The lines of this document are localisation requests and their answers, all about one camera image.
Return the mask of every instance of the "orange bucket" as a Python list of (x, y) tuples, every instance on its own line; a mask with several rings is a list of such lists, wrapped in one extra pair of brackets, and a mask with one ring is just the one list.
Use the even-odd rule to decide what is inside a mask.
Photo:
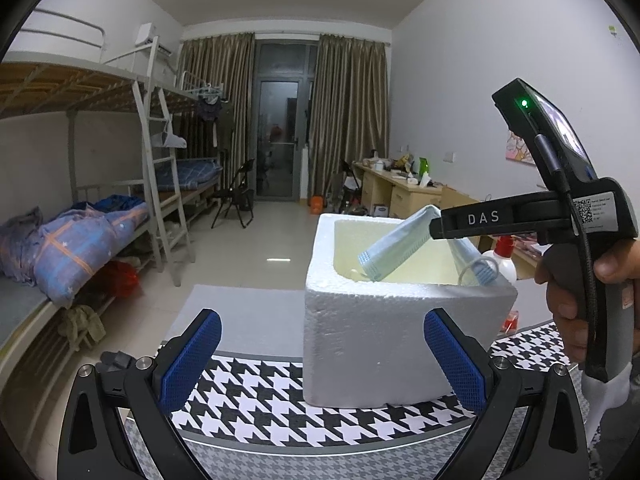
[(311, 197), (309, 212), (312, 215), (321, 215), (323, 209), (324, 209), (324, 198), (322, 198), (321, 196)]

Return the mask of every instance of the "white bottle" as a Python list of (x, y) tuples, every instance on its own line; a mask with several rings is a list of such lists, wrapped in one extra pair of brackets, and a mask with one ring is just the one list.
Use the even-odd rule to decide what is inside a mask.
[(509, 282), (514, 285), (518, 279), (516, 266), (513, 264), (513, 237), (501, 236), (493, 251), (487, 251), (482, 256), (493, 258), (498, 264), (498, 270)]

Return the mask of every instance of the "hand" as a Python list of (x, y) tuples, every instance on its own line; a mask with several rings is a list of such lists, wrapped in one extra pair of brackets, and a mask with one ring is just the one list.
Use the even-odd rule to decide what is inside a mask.
[[(640, 350), (640, 240), (621, 240), (593, 265), (596, 277), (602, 283), (634, 281), (636, 330), (634, 354)], [(554, 322), (562, 336), (564, 352), (571, 361), (581, 363), (587, 353), (587, 322), (575, 319), (578, 305), (572, 293), (554, 282), (546, 267), (540, 262), (536, 268), (536, 283), (546, 286), (546, 306), (554, 315)]]

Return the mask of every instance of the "door frame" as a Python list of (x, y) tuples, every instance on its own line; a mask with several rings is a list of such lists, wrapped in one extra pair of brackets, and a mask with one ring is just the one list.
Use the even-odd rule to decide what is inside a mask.
[[(296, 72), (269, 72), (261, 73), (258, 68), (258, 62), (260, 59), (260, 51), (264, 44), (301, 44), (306, 46), (305, 50), (305, 69), (303, 73)], [(252, 113), (251, 113), (251, 127), (249, 134), (249, 153), (251, 157), (256, 160), (254, 164), (254, 170), (250, 175), (250, 184), (253, 189), (256, 190), (255, 199), (265, 200), (266, 202), (298, 202), (300, 200), (300, 173), (302, 171), (302, 152), (306, 145), (306, 126), (308, 115), (308, 103), (309, 92), (311, 82), (315, 80), (315, 73), (309, 75), (309, 52), (310, 46), (317, 46), (317, 41), (299, 41), (299, 40), (258, 40), (255, 47), (255, 70), (254, 81), (252, 89)], [(296, 107), (296, 135), (294, 142), (297, 145), (294, 146), (293, 153), (293, 186), (291, 197), (278, 197), (278, 196), (264, 196), (260, 197), (257, 193), (256, 176), (257, 176), (257, 154), (258, 154), (258, 117), (260, 115), (260, 91), (262, 83), (298, 83), (298, 103)]]

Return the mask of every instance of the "beige cloth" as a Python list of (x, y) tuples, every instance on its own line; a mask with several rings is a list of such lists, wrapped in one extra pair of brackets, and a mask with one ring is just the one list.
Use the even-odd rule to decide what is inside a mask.
[(66, 337), (72, 349), (76, 351), (80, 349), (78, 336), (84, 330), (87, 330), (88, 335), (96, 343), (106, 335), (100, 316), (90, 306), (78, 305), (63, 311), (58, 333)]
[[(222, 184), (229, 186), (234, 171), (247, 158), (251, 123), (252, 81), (254, 78), (255, 35), (227, 34), (214, 38), (185, 41), (180, 53), (180, 71), (187, 70), (212, 86), (224, 85), (225, 97), (233, 105), (235, 119), (230, 142), (223, 142), (218, 127), (220, 148), (228, 149), (223, 160)], [(195, 112), (180, 117), (178, 134), (187, 140), (187, 149), (180, 156), (197, 158), (215, 156), (212, 123), (199, 119)]]
[(309, 194), (324, 196), (343, 160), (389, 144), (386, 53), (383, 43), (323, 35), (318, 44), (309, 128)]

